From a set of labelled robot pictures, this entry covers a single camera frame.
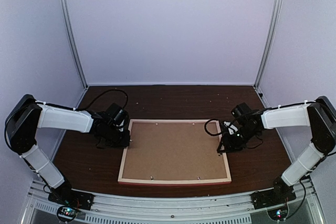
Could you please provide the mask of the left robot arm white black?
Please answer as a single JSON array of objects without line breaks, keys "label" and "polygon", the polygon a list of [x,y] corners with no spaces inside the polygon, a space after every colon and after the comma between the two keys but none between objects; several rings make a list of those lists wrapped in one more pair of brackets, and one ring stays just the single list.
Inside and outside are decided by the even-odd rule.
[{"label": "left robot arm white black", "polygon": [[45,182],[64,205],[76,197],[72,186],[50,158],[38,146],[37,129],[61,129],[91,134],[99,140],[98,148],[126,148],[130,144],[127,129],[129,114],[115,103],[106,111],[93,112],[36,100],[24,95],[5,120],[7,147],[18,154]]}]

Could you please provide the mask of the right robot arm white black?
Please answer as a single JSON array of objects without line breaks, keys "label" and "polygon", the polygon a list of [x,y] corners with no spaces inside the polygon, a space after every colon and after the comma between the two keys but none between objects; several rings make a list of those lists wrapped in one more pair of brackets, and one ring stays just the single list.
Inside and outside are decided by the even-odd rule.
[{"label": "right robot arm white black", "polygon": [[273,108],[251,109],[245,102],[231,111],[232,121],[221,121],[219,154],[242,151],[263,131],[293,132],[306,129],[310,137],[296,160],[274,181],[269,192],[272,203],[279,204],[289,196],[292,187],[312,173],[327,157],[335,154],[335,108],[326,96],[313,101],[279,105]]}]

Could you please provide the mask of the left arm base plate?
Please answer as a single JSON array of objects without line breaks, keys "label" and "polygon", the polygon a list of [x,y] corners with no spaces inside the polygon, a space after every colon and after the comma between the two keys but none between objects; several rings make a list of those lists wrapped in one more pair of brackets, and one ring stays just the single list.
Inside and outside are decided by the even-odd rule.
[{"label": "left arm base plate", "polygon": [[93,204],[94,195],[76,190],[54,190],[49,194],[48,200],[80,210],[90,210]]}]

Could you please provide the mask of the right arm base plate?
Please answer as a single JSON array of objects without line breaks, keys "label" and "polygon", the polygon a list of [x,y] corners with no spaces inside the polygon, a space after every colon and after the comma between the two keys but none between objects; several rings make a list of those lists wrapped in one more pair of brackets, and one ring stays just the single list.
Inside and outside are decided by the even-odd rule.
[{"label": "right arm base plate", "polygon": [[255,209],[268,208],[275,205],[281,205],[285,204],[288,201],[296,199],[295,193],[286,193],[285,195],[277,195],[273,189],[264,191],[255,191],[250,196]]}]

